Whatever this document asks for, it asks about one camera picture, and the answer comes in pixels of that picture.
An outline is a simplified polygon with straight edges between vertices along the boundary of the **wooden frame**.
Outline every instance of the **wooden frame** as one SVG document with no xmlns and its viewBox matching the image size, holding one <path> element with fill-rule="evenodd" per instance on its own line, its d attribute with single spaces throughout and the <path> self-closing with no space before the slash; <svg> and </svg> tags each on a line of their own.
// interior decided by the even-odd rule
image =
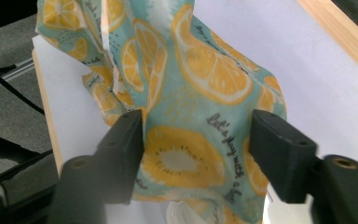
<svg viewBox="0 0 358 224">
<path fill-rule="evenodd" d="M 297 0 L 358 64 L 358 26 L 330 0 Z"/>
</svg>

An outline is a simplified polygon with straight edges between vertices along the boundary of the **gray fabric surface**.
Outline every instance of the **gray fabric surface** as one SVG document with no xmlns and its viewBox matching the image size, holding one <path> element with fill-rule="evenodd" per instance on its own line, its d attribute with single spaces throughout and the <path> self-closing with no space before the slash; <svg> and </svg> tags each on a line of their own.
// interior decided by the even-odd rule
<svg viewBox="0 0 358 224">
<path fill-rule="evenodd" d="M 17 203 L 40 190 L 58 182 L 57 168 L 52 154 L 19 172 L 10 180 L 3 181 L 9 205 Z"/>
<path fill-rule="evenodd" d="M 0 28 L 0 67 L 32 58 L 36 15 Z M 9 81 L 19 92 L 42 107 L 35 70 Z M 37 152 L 51 149 L 44 116 L 0 86 L 0 137 Z M 0 160 L 0 173 L 16 165 Z"/>
</svg>

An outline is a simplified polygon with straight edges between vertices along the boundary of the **crumpled fabric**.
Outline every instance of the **crumpled fabric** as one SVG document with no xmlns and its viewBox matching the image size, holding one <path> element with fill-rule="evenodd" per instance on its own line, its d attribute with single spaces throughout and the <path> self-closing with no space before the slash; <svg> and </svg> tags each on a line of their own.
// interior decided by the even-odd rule
<svg viewBox="0 0 358 224">
<path fill-rule="evenodd" d="M 37 5 L 36 31 L 91 69 L 82 82 L 106 124 L 142 110 L 133 200 L 184 201 L 211 224 L 261 223 L 268 180 L 249 153 L 251 114 L 286 117 L 269 71 L 193 16 L 194 0 Z"/>
</svg>

